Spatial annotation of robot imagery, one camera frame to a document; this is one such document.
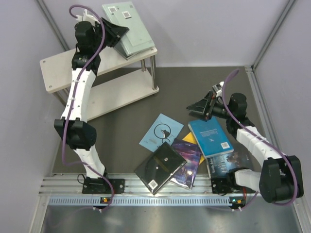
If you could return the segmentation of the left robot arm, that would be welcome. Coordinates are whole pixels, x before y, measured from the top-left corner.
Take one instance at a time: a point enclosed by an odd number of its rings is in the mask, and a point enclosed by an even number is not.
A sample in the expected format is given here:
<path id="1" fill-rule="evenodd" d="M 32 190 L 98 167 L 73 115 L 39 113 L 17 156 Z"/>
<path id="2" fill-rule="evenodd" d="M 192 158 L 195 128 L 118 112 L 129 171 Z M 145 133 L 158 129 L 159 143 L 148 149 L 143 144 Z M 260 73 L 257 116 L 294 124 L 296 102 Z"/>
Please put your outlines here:
<path id="1" fill-rule="evenodd" d="M 75 25 L 75 53 L 71 61 L 71 87 L 66 107 L 54 128 L 62 139 L 62 162 L 66 146 L 78 156 L 77 164 L 86 169 L 86 176 L 94 179 L 93 187 L 100 193 L 106 192 L 110 181 L 104 177 L 105 166 L 95 148 L 97 132 L 87 122 L 87 107 L 92 85 L 97 77 L 105 47 L 115 47 L 129 32 L 129 28 L 115 25 L 101 18 L 94 23 L 81 21 Z"/>

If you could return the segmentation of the black shiny book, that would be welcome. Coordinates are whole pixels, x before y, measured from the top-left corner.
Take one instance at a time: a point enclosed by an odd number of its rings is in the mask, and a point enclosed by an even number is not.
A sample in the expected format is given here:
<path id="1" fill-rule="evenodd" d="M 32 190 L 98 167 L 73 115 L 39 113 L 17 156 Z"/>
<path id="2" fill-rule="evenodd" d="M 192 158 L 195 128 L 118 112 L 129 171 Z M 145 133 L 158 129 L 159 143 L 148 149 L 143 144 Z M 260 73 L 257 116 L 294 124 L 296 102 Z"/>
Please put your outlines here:
<path id="1" fill-rule="evenodd" d="M 160 189 L 187 163 L 167 142 L 163 143 L 135 169 L 135 174 L 152 195 Z"/>

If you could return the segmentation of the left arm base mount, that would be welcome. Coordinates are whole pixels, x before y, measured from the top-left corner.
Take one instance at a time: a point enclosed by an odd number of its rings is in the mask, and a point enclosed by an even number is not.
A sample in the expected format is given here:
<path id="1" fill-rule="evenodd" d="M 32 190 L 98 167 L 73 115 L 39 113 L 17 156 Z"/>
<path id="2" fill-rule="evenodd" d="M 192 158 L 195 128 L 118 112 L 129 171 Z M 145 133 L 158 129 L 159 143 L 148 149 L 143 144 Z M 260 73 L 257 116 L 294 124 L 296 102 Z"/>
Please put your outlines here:
<path id="1" fill-rule="evenodd" d="M 124 193 L 125 179 L 108 179 L 111 183 L 114 194 Z M 109 184 L 102 178 L 93 179 L 87 177 L 83 183 L 83 194 L 112 194 Z"/>

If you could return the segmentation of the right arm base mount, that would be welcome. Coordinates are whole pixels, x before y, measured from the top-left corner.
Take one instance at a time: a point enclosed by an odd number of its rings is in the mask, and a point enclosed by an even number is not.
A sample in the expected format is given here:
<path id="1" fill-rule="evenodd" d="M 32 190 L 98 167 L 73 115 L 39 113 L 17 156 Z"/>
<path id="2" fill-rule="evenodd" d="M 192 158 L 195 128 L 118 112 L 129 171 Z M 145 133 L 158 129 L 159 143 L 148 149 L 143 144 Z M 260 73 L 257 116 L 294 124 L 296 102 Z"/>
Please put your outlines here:
<path id="1" fill-rule="evenodd" d="M 212 192 L 215 194 L 224 196 L 230 193 L 242 192 L 242 187 L 236 184 L 233 169 L 221 175 L 212 175 L 210 180 L 212 185 Z"/>

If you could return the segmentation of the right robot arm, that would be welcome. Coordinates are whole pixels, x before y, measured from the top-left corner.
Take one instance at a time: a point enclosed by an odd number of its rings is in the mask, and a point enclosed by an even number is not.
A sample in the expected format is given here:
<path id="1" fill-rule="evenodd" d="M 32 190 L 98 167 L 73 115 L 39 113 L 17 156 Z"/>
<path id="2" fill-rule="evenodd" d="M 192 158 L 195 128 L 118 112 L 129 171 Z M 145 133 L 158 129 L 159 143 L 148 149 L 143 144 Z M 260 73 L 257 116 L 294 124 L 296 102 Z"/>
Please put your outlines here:
<path id="1" fill-rule="evenodd" d="M 212 117 L 226 120 L 228 132 L 256 158 L 261 172 L 237 168 L 227 174 L 227 188 L 239 192 L 248 187 L 261 193 L 264 200 L 275 205 L 288 205 L 304 195 L 300 160 L 284 155 L 260 135 L 246 115 L 247 98 L 234 93 L 228 104 L 212 91 L 200 101 L 186 107 L 189 115 L 209 122 Z"/>

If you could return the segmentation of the blue paperback book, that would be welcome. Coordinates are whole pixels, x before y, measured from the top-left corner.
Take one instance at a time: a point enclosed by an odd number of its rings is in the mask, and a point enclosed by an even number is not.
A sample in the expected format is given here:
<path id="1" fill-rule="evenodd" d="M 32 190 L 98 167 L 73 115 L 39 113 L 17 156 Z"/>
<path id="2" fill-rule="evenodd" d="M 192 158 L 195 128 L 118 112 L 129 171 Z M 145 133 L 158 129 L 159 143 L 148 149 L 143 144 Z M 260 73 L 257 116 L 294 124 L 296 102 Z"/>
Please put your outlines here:
<path id="1" fill-rule="evenodd" d="M 232 144 L 227 138 L 216 117 L 208 121 L 194 120 L 188 123 L 204 158 L 212 158 L 234 151 Z"/>

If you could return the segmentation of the pale green book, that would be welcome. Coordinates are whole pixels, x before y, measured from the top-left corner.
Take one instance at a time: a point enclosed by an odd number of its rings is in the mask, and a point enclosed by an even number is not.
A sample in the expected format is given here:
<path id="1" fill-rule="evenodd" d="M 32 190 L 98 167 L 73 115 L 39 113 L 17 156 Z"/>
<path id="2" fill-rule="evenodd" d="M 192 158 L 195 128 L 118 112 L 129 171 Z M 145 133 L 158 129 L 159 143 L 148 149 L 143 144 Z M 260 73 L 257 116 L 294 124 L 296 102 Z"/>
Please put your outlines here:
<path id="1" fill-rule="evenodd" d="M 103 4 L 102 8 L 111 23 L 129 29 L 114 47 L 122 57 L 128 60 L 155 46 L 132 2 Z"/>

